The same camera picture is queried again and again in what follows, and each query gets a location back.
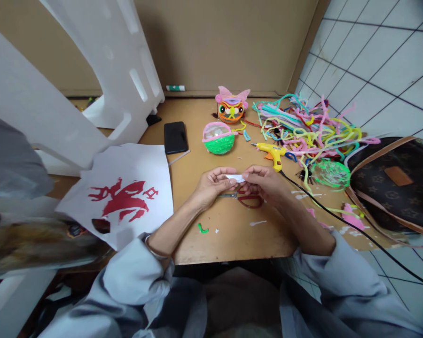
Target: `bracelet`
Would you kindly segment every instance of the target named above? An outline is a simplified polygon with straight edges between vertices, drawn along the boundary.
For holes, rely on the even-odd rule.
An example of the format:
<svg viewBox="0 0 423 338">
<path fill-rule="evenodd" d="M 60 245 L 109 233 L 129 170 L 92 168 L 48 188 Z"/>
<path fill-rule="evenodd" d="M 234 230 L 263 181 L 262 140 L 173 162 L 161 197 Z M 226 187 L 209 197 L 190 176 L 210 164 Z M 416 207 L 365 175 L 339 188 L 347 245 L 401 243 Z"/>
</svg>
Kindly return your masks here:
<svg viewBox="0 0 423 338">
<path fill-rule="evenodd" d="M 153 254 L 154 256 L 155 256 L 155 258 L 157 258 L 158 260 L 160 260 L 160 261 L 164 261 L 164 260 L 167 260 L 167 259 L 169 259 L 170 257 L 169 256 L 162 256 L 162 255 L 159 255 L 159 254 L 157 254 L 157 253 L 155 253 L 155 252 L 153 252 L 153 250 L 149 247 L 149 245 L 147 244 L 147 240 L 149 239 L 149 237 L 150 237 L 150 235 L 148 235 L 145 239 L 144 239 L 144 244 L 146 245 L 146 248 L 150 251 L 150 253 L 151 254 Z"/>
</svg>

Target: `beige partition wall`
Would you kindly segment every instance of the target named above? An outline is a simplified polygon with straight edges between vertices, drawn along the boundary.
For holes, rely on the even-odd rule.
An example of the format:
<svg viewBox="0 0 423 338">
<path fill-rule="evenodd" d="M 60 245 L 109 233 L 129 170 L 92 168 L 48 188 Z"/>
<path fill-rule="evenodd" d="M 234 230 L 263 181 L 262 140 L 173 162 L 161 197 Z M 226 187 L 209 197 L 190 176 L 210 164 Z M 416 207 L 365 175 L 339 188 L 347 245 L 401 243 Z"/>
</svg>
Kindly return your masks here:
<svg viewBox="0 0 423 338">
<path fill-rule="evenodd" d="M 317 4 L 328 2 L 135 0 L 162 86 L 184 85 L 183 95 L 192 96 L 215 95 L 218 85 L 269 96 L 296 86 L 301 51 L 324 14 Z M 0 0 L 0 32 L 65 95 L 101 93 L 91 67 L 39 0 Z"/>
</svg>

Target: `pipe cleaner owl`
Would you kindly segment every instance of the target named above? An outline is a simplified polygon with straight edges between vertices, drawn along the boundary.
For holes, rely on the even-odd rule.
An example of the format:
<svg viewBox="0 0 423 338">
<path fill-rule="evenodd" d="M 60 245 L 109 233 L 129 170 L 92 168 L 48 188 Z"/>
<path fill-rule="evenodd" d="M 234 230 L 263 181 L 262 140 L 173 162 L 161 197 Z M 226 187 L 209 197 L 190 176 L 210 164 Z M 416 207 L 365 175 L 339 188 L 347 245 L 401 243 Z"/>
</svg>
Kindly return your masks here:
<svg viewBox="0 0 423 338">
<path fill-rule="evenodd" d="M 238 95 L 233 95 L 226 87 L 219 86 L 219 94 L 215 96 L 218 103 L 218 116 L 222 122 L 235 123 L 249 106 L 246 102 L 250 89 L 242 91 Z"/>
</svg>

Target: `table surface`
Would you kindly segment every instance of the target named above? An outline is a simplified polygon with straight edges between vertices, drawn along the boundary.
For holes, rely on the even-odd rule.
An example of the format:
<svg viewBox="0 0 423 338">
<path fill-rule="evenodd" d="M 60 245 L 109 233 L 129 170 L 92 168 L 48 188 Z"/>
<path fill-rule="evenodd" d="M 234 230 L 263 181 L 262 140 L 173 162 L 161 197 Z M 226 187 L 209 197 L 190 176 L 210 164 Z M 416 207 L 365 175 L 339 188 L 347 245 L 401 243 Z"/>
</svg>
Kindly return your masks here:
<svg viewBox="0 0 423 338">
<path fill-rule="evenodd" d="M 248 102 L 259 101 L 249 98 Z M 216 121 L 211 116 L 216 112 L 216 101 L 210 99 L 166 99 L 158 106 L 158 116 L 162 121 L 148 127 L 140 143 L 161 145 L 164 143 L 164 124 L 183 121 L 186 126 L 188 146 L 191 152 L 170 167 L 174 210 L 177 210 L 194 191 L 200 175 L 219 166 L 234 167 L 237 173 L 242 173 L 252 164 L 272 166 L 272 161 L 265 159 L 265 152 L 257 151 L 251 142 L 265 142 L 260 128 L 247 125 L 247 132 L 251 137 L 246 142 L 243 136 L 235 137 L 235 144 L 225 155 L 208 153 L 202 143 L 202 132 L 207 123 Z M 258 122 L 257 114 L 249 108 L 246 118 L 254 123 Z M 238 128 L 239 123 L 231 128 Z M 168 155 L 168 162 L 173 161 L 181 154 Z M 302 184 L 295 174 L 301 169 L 298 164 L 286 157 L 282 158 L 282 169 L 285 174 Z M 55 177 L 55 190 L 49 196 L 62 198 L 77 182 L 77 177 Z M 285 189 L 297 191 L 287 180 Z M 311 186 L 318 201 L 326 207 L 341 209 L 343 202 L 351 203 L 344 192 L 332 192 L 321 184 Z M 313 204 L 309 197 L 301 199 L 307 208 L 315 209 L 319 222 L 333 226 L 343 234 L 343 237 L 357 250 L 373 250 L 376 246 L 356 230 L 349 228 L 341 221 L 327 214 Z M 384 238 L 365 222 L 366 232 L 383 247 L 395 246 L 393 242 Z M 197 224 L 201 223 L 208 233 L 201 233 Z M 288 224 L 281 215 L 267 203 L 261 208 L 249 209 L 235 199 L 217 199 L 213 206 L 202 213 L 187 231 L 184 239 L 174 254 L 176 264 L 196 264 L 220 261 L 249 260 L 273 257 L 291 256 L 297 248 L 297 241 L 289 230 Z"/>
</svg>

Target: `red stencil print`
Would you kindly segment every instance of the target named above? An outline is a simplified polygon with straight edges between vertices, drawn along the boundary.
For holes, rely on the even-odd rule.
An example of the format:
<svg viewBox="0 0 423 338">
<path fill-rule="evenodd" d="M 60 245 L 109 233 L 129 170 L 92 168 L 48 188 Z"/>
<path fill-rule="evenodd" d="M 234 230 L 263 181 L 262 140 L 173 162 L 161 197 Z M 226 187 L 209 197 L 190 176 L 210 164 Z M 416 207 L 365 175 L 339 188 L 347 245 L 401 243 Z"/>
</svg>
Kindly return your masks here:
<svg viewBox="0 0 423 338">
<path fill-rule="evenodd" d="M 97 194 L 89 194 L 91 201 L 101 201 L 108 196 L 111 200 L 108 201 L 107 205 L 103 209 L 102 217 L 105 217 L 115 211 L 120 211 L 119 221 L 122 221 L 125 215 L 135 212 L 135 215 L 129 220 L 133 221 L 136 218 L 142 217 L 146 212 L 149 211 L 146 202 L 140 198 L 134 196 L 139 195 L 144 190 L 145 181 L 134 181 L 129 185 L 121 189 L 122 178 L 117 180 L 117 183 L 112 187 L 91 187 L 90 189 L 98 190 Z M 158 191 L 153 187 L 145 191 L 142 195 L 146 194 L 148 199 L 153 200 L 154 195 L 158 195 Z"/>
</svg>

